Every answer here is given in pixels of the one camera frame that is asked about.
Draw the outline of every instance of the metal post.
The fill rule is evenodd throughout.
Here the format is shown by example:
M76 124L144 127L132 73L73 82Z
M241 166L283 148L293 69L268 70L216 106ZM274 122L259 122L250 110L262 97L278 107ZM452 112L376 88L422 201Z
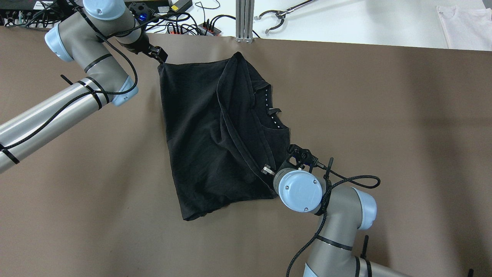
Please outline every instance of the metal post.
M236 0L236 41L253 42L254 0Z

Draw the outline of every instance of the white label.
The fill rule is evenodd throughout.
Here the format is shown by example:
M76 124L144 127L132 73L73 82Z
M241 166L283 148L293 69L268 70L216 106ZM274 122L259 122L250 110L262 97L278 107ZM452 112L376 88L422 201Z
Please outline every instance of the white label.
M46 6L49 6L53 4L54 1L36 1L36 4L34 4L33 10L44 10Z
M169 12L169 7L167 6L157 7L157 9L159 10L160 13Z

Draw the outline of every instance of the white cloth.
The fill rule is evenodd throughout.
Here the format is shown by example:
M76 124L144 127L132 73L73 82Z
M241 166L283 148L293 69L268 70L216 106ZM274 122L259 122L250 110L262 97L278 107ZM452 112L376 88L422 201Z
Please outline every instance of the white cloth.
M491 9L437 6L448 47L492 51Z

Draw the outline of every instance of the robotic arm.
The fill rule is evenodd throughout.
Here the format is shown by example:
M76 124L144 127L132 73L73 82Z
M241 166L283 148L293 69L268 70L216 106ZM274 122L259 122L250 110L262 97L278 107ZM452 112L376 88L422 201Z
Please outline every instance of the robotic arm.
M304 277L409 277L371 263L365 257L352 255L357 230L369 229L377 213L376 201L371 195L354 187L337 185L345 182L344 180L353 182L355 178L343 179L332 185L328 179L332 159L326 167L309 150L297 145L291 145L289 153L290 157L276 173L267 165L263 171L274 176L274 189L288 208L297 212L323 214L319 220L318 232L307 244L312 243L312 250ZM296 164L289 162L292 157L296 159ZM305 165L310 166L309 172L302 170ZM311 174L314 167L326 170L323 180Z
M167 54L147 34L123 0L84 0L84 9L45 36L66 62L76 61L87 77L0 126L0 173L112 102L119 106L138 93L136 83L102 45L109 35L129 51L164 63Z

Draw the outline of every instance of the folded black garment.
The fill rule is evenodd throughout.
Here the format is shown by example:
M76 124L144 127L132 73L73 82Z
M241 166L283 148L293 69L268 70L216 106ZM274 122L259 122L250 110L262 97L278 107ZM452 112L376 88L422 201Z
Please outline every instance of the folded black garment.
M289 128L277 117L272 86L241 53L228 60L159 66L171 169L184 220L230 203L273 199L287 158Z

